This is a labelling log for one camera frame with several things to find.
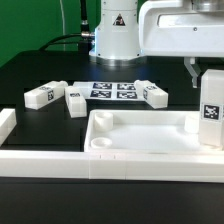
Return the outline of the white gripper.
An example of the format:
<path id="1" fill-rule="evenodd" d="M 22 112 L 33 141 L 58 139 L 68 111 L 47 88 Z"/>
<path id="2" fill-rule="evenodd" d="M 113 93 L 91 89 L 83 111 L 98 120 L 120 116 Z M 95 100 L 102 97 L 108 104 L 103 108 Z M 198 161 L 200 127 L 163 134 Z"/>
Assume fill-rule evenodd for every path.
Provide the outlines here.
<path id="1" fill-rule="evenodd" d="M 224 0 L 147 0 L 139 12 L 140 48 L 148 56 L 179 56 L 200 86 L 195 57 L 224 57 Z"/>

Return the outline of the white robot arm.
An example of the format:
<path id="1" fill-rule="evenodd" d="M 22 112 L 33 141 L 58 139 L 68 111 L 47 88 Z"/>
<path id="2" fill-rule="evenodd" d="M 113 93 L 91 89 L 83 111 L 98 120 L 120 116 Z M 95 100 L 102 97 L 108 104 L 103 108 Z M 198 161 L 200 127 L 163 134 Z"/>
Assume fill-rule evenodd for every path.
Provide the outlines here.
<path id="1" fill-rule="evenodd" d="M 146 56 L 182 57 L 194 86 L 196 59 L 224 57 L 224 0 L 101 0 L 90 59 L 125 66 Z"/>

